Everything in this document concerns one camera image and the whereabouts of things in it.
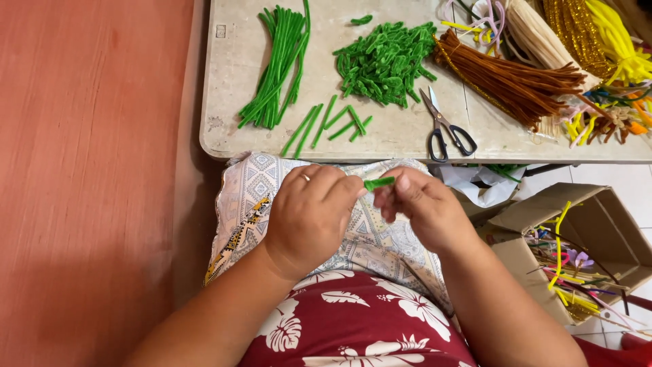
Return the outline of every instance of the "forearm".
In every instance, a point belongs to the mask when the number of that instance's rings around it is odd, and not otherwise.
[[[235,366],[294,286],[281,279],[263,243],[167,318],[128,366]]]
[[[453,308],[481,366],[586,366],[570,334],[480,238],[469,236],[438,255]]]

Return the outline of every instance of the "brown pipe cleaner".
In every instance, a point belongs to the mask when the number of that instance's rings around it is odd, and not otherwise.
[[[585,78],[571,64],[539,70],[485,55],[463,45],[450,29],[437,41],[434,55],[437,63],[449,65],[483,97],[535,132],[543,116],[559,115],[566,107],[553,96],[581,93],[578,86]]]

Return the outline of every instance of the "woman's left hand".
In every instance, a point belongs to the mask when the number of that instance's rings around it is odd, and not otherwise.
[[[355,201],[366,192],[362,179],[333,166],[290,171],[274,198],[261,242],[278,275],[299,281],[333,256]]]

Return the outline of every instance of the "hand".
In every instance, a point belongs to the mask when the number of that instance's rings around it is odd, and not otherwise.
[[[274,198],[261,243],[281,278],[297,282],[333,256],[355,201],[366,192],[362,179],[333,166],[290,171]]]
[[[388,223],[396,213],[405,214],[428,251],[442,253],[477,238],[462,205],[437,178],[409,167],[396,167],[382,177],[388,176],[396,183],[374,190],[374,206]]]

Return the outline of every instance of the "patterned cloth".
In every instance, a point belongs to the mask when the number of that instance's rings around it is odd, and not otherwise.
[[[215,202],[219,220],[204,286],[258,245],[267,231],[269,208],[284,177],[293,168],[309,164],[249,152],[229,161]],[[414,159],[338,167],[348,175],[374,180],[397,166],[428,174],[425,165]],[[407,217],[398,215],[388,224],[373,202],[373,193],[357,201],[340,249],[309,276],[336,269],[367,272],[427,296],[451,317],[451,301],[437,255],[419,242]]]
[[[297,284],[239,365],[477,367],[464,339],[429,300],[349,270]]]

